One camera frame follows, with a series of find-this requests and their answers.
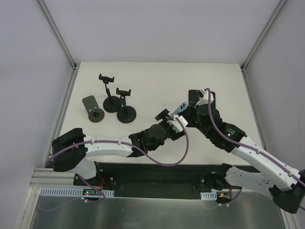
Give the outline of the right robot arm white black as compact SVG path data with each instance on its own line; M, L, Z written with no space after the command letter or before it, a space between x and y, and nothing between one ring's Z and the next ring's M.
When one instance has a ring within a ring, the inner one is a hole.
M193 105L181 113L189 127L197 128L219 149L246 161L257 169L245 172L226 165L214 176L219 188L228 185L245 187L270 198L282 210L295 214L305 197L305 172L280 161L259 147L245 131L224 122L211 104Z

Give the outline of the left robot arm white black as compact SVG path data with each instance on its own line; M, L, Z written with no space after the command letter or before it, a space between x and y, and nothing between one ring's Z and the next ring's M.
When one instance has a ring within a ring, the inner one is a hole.
M168 115L163 110L156 116L158 124L141 132L119 138L100 138L83 133L82 128L74 128L52 141L52 162L55 172L72 171L81 176L89 185L100 182L98 163L95 156L141 157L164 145L167 139L176 140L187 136L187 120L179 114Z

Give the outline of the black round-base phone stand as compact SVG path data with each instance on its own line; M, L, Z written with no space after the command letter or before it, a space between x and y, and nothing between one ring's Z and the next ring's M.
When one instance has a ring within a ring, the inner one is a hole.
M114 82L114 77L103 76L99 74L99 80L103 81L107 98L103 102L103 108L108 113L115 113L121 108L121 100L119 97L111 95L110 89L108 88L109 83Z
M117 111L117 119L124 124L133 122L137 115L136 110L126 104L126 97L131 95L131 89L124 91L116 88L116 94L120 96L121 100L121 107Z

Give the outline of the black phone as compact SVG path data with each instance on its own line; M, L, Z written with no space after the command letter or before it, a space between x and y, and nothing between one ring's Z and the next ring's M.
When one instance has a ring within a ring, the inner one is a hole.
M195 105L199 100L199 96L202 95L200 90L189 90L188 91L188 103L189 105Z
M215 97L215 92L210 91L208 92L208 95L210 96L210 100L208 104L210 105L210 108L212 111L216 109L216 97Z

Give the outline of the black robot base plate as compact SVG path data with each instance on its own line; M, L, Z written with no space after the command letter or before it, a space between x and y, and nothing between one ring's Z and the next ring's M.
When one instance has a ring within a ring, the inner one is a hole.
M212 189L230 189L224 178L212 181L220 165L177 165L98 163L97 177L87 182L122 198L200 199Z

